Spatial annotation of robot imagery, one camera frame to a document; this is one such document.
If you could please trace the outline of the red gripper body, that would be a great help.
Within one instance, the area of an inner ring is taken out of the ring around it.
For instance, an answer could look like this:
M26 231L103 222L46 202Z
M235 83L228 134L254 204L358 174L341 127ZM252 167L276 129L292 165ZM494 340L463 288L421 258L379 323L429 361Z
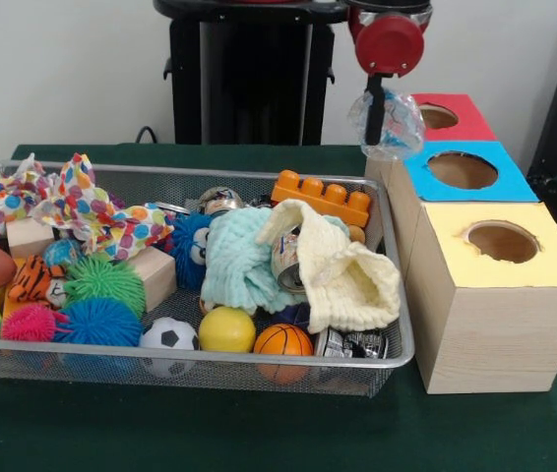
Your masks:
M402 13L349 8L348 26L357 62L368 76L403 77L423 55L427 10Z

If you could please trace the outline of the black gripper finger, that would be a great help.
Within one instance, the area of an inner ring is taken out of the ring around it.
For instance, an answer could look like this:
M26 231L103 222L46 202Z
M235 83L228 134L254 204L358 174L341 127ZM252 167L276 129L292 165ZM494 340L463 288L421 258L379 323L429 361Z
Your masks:
M385 90L382 81L388 78L387 74L376 73L368 78L366 92L371 95L366 127L365 143L368 146L377 146L381 142L383 123L385 118Z

